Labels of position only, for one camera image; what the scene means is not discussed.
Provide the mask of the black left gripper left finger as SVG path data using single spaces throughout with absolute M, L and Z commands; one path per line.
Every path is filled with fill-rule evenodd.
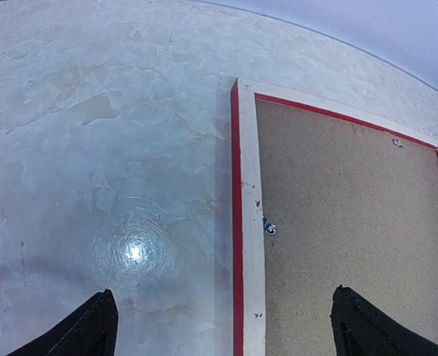
M 11 352 L 20 355 L 109 355 L 115 353 L 118 311 L 112 292 L 97 292 L 40 337 Z

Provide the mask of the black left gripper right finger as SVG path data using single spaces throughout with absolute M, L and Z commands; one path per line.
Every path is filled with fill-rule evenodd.
M 333 293 L 337 355 L 438 355 L 438 345 L 406 329 L 349 287 Z

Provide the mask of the brown frame backing board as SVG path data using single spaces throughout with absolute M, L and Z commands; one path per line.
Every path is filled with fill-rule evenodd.
M 257 101 L 268 355 L 334 355 L 333 292 L 438 344 L 438 157 L 414 142 Z

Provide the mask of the red wooden picture frame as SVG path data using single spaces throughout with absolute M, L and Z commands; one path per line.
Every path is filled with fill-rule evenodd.
M 277 233 L 277 226 L 264 215 L 261 158 L 259 151 L 257 101 L 343 119 L 389 133 L 434 150 L 435 138 L 380 116 L 319 96 L 236 79 L 230 93 L 232 132 L 232 216 L 233 216 L 233 349 L 236 355 L 266 353 L 267 304 L 265 236 Z

